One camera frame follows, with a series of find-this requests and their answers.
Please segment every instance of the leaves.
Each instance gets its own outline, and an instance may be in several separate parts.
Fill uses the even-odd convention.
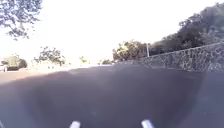
[[[0,27],[8,29],[7,34],[17,39],[29,38],[27,32],[39,21],[42,0],[1,0]]]
[[[125,41],[119,44],[118,49],[113,49],[114,60],[123,61],[146,56],[146,44],[139,41]]]
[[[43,50],[40,52],[39,58],[34,58],[36,62],[40,61],[51,61],[55,64],[64,64],[65,63],[65,57],[61,54],[60,50],[57,50],[56,48],[51,47],[41,47]]]

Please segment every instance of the stone wall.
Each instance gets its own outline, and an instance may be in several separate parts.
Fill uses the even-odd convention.
[[[133,62],[152,68],[224,72],[224,43],[150,56]]]

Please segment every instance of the tree foliage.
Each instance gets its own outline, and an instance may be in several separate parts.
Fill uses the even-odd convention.
[[[7,28],[7,34],[29,38],[27,32],[38,21],[42,0],[1,0],[0,27]]]
[[[79,57],[79,59],[82,61],[82,63],[88,62],[88,60],[84,56]]]
[[[41,47],[42,52],[40,52],[39,58],[35,58],[37,62],[41,61],[50,61],[54,64],[64,64],[65,63],[65,57],[61,54],[61,51],[54,48],[54,47]]]
[[[180,29],[152,45],[151,55],[224,41],[224,4],[207,7],[179,23]]]
[[[27,68],[28,63],[25,59],[20,59],[19,61],[20,61],[19,62],[19,68]]]
[[[147,55],[146,50],[146,44],[134,40],[125,41],[119,44],[117,49],[113,49],[113,59],[124,61],[145,57]]]

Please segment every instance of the road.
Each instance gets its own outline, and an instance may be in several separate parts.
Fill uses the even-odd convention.
[[[223,128],[224,74],[137,65],[76,69],[4,83],[5,128]]]

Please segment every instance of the wall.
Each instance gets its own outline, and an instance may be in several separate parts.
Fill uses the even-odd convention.
[[[224,43],[150,56],[133,62],[152,68],[223,72]]]

